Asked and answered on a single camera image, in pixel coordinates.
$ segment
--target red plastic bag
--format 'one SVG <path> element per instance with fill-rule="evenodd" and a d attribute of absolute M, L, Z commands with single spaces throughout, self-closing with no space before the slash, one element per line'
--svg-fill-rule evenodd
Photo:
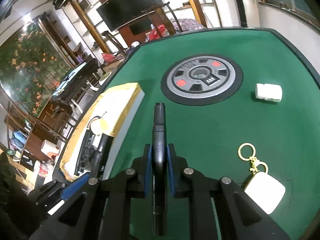
<path fill-rule="evenodd" d="M 108 53 L 101 53 L 101 55 L 105 61 L 111 61 L 115 58 L 115 56 L 113 56 L 112 54 L 108 54 Z"/>
<path fill-rule="evenodd" d="M 161 24 L 161 25 L 158 26 L 158 29 L 159 29 L 161 35 L 164 36 L 164 32 L 167 30 L 167 28 L 163 24 Z M 159 37 L 159 35 L 157 33 L 157 30 L 153 29 L 149 34 L 149 41 L 156 40 L 156 39 L 159 39 L 159 38 L 160 37 Z"/>

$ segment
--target red button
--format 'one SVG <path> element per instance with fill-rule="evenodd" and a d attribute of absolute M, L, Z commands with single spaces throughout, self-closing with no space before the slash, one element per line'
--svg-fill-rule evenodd
<path fill-rule="evenodd" d="M 218 61 L 215 61 L 215 62 L 212 62 L 212 65 L 214 65 L 215 67 L 219 67 L 221 63 Z"/>
<path fill-rule="evenodd" d="M 183 80 L 183 79 L 180 79 L 179 81 L 177 81 L 177 85 L 179 86 L 179 87 L 182 87 L 182 86 L 184 86 L 186 84 L 186 82 Z"/>

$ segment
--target keychain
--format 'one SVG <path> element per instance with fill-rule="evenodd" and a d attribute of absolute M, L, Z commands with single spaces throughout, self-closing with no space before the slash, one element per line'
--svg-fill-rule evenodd
<path fill-rule="evenodd" d="M 252 156 L 244 158 L 241 149 L 250 146 L 253 150 Z M 256 149 L 251 143 L 243 143 L 238 149 L 238 155 L 243 161 L 250 161 L 252 178 L 244 189 L 244 192 L 257 203 L 267 214 L 271 214 L 282 200 L 285 187 L 275 178 L 268 174 L 268 165 L 257 159 Z M 265 172 L 259 171 L 258 166 L 263 165 Z"/>

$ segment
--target black ring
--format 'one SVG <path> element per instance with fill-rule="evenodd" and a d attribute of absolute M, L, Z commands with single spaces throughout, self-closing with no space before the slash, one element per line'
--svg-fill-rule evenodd
<path fill-rule="evenodd" d="M 175 68 L 178 64 L 180 64 L 183 61 L 186 61 L 188 59 L 194 58 L 194 57 L 200 57 L 200 56 L 212 56 L 212 57 L 219 57 L 222 58 L 226 61 L 228 61 L 234 68 L 236 72 L 236 78 L 231 87 L 229 87 L 226 91 L 212 97 L 208 98 L 185 98 L 178 96 L 177 94 L 173 93 L 167 86 L 167 78 L 169 73 L 173 68 Z M 231 58 L 219 55 L 219 54 L 197 54 L 193 55 L 191 57 L 186 57 L 176 63 L 173 64 L 164 74 L 161 80 L 161 91 L 165 95 L 166 98 L 169 100 L 181 104 L 181 105 L 186 105 L 186 106 L 206 106 L 206 105 L 211 105 L 215 104 L 218 102 L 221 102 L 229 97 L 231 97 L 234 93 L 238 91 L 238 89 L 241 87 L 243 81 L 243 72 L 241 67 Z"/>

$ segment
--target gold key ring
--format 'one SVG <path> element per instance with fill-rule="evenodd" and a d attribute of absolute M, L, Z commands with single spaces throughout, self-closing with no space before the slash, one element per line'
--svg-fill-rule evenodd
<path fill-rule="evenodd" d="M 244 146 L 247 146 L 247 145 L 250 146 L 252 148 L 252 150 L 253 150 L 253 154 L 252 154 L 252 156 L 250 158 L 253 158 L 256 155 L 256 149 L 251 143 L 243 143 L 242 145 L 240 145 L 240 147 L 238 149 L 238 155 L 239 155 L 240 159 L 244 160 L 244 161 L 250 161 L 250 158 L 246 159 L 246 158 L 242 157 L 242 155 L 241 155 L 241 149 Z"/>

